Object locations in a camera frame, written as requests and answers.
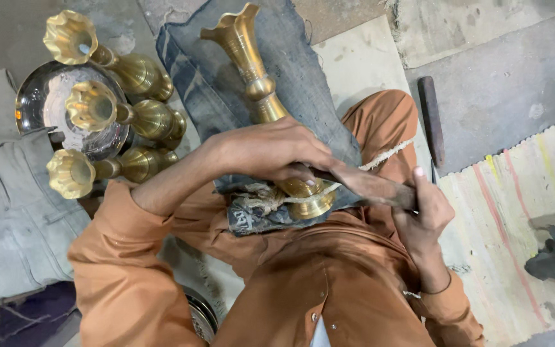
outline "hand tool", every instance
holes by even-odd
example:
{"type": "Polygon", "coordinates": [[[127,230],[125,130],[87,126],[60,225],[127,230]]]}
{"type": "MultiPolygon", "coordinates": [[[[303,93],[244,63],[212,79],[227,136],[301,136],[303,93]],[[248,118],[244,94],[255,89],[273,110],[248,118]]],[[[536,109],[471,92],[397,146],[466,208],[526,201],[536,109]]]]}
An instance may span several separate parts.
{"type": "Polygon", "coordinates": [[[413,187],[382,178],[354,167],[338,166],[330,172],[310,168],[315,177],[338,182],[363,198],[363,204],[385,204],[417,211],[417,195],[413,187]]]}

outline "brass flower vase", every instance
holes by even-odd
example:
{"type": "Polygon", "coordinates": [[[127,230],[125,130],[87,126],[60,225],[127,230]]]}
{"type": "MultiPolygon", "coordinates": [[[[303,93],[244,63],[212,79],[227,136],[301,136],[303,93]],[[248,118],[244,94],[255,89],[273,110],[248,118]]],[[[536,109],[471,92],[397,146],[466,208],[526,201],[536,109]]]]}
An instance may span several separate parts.
{"type": "MultiPolygon", "coordinates": [[[[237,14],[224,13],[213,29],[202,28],[200,38],[217,42],[239,68],[247,88],[245,94],[258,107],[258,123],[268,123],[282,117],[292,117],[275,94],[275,81],[267,75],[260,58],[254,18],[259,11],[257,5],[245,4],[237,14]]],[[[320,178],[314,186],[308,186],[297,179],[278,181],[275,184],[285,193],[295,198],[307,198],[322,192],[328,185],[320,178]]],[[[322,198],[305,203],[291,203],[289,214],[295,219],[309,219],[325,213],[335,201],[335,191],[322,198]]]]}
{"type": "Polygon", "coordinates": [[[66,100],[66,110],[72,124],[89,131],[104,130],[116,121],[130,124],[138,135],[155,141],[174,141],[186,132],[186,119],[162,102],[118,103],[113,92],[97,81],[76,83],[66,100]]]}
{"type": "Polygon", "coordinates": [[[97,43],[96,28],[80,13],[61,11],[46,21],[42,39],[53,58],[66,65],[91,60],[119,76],[121,88],[128,93],[165,101],[173,94],[170,76],[144,54],[120,56],[97,43]]]}
{"type": "Polygon", "coordinates": [[[95,180],[123,176],[129,181],[143,183],[177,161],[177,155],[166,148],[132,147],[118,159],[93,164],[75,149],[59,149],[46,164],[46,169],[52,189],[65,199],[78,199],[91,192],[95,180]]]}

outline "man's right hand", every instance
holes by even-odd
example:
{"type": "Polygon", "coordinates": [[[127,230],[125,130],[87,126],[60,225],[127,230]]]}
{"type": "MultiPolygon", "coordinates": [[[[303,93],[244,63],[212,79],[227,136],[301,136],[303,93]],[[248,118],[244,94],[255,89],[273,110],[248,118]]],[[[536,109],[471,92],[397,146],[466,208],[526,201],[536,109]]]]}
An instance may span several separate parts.
{"type": "Polygon", "coordinates": [[[419,214],[393,208],[393,223],[401,242],[419,269],[421,290],[438,293],[449,286],[450,276],[442,259],[438,238],[455,217],[455,211],[438,187],[427,180],[423,168],[412,171],[419,214]]]}

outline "jute rope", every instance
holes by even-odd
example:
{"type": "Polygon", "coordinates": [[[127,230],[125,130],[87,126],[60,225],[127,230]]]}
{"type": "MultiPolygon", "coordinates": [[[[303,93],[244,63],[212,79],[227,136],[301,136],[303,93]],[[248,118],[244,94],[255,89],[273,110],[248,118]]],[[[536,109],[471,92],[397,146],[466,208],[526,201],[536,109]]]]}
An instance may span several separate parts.
{"type": "MultiPolygon", "coordinates": [[[[412,139],[407,139],[406,141],[400,143],[399,145],[391,148],[390,150],[378,154],[374,160],[369,163],[359,166],[360,170],[370,171],[380,165],[381,162],[389,159],[391,156],[396,154],[398,151],[404,149],[406,146],[412,143],[412,139]]],[[[323,196],[331,193],[332,191],[339,188],[341,183],[333,183],[328,186],[322,192],[309,196],[307,198],[293,198],[291,196],[286,196],[282,190],[275,186],[268,186],[264,183],[253,183],[251,185],[246,185],[243,187],[245,193],[239,193],[243,197],[243,206],[247,208],[262,208],[263,216],[268,215],[271,211],[277,210],[285,202],[296,202],[305,203],[312,202],[321,199],[323,196]]]]}

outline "denim cloth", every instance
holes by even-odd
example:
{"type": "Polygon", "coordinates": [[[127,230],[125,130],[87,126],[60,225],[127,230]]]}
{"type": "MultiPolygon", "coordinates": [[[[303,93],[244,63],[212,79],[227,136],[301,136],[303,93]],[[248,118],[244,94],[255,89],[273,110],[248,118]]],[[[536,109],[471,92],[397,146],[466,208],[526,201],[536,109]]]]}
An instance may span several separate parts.
{"type": "MultiPolygon", "coordinates": [[[[225,12],[241,11],[247,0],[209,0],[186,23],[167,23],[160,29],[158,56],[173,78],[181,101],[196,126],[201,141],[222,131],[252,125],[255,106],[245,97],[245,84],[237,67],[222,47],[200,40],[200,29],[213,28],[225,12]]],[[[335,114],[326,78],[316,53],[305,38],[304,21],[290,0],[260,0],[255,34],[276,93],[286,109],[325,144],[337,159],[361,165],[357,139],[335,114]]],[[[259,182],[241,175],[215,181],[218,193],[237,191],[259,182]]],[[[242,206],[234,196],[228,209],[230,231],[236,235],[260,233],[285,227],[305,227],[324,221],[330,211],[352,205],[359,198],[341,186],[330,211],[309,220],[292,220],[285,206],[267,216],[260,209],[242,206]]]]}
{"type": "Polygon", "coordinates": [[[0,141],[0,298],[73,280],[66,254],[90,220],[50,189],[52,154],[47,129],[0,141]]]}

